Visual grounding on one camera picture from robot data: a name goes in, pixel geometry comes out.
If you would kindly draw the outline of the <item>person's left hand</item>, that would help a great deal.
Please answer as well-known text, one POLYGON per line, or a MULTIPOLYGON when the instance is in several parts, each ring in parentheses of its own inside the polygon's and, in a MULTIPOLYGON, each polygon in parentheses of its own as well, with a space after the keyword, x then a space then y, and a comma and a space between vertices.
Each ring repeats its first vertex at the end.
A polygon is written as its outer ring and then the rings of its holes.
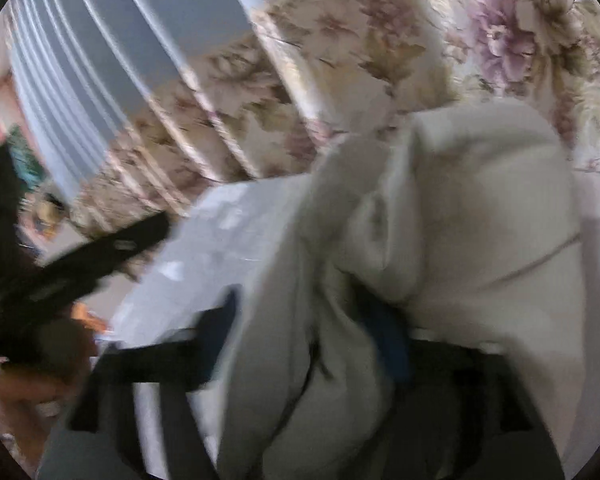
POLYGON ((50 403, 60 408, 69 404, 91 369, 91 359, 83 359, 70 378, 62 380, 0 363, 0 440, 29 477, 38 470, 53 426, 53 416, 38 408, 50 403))

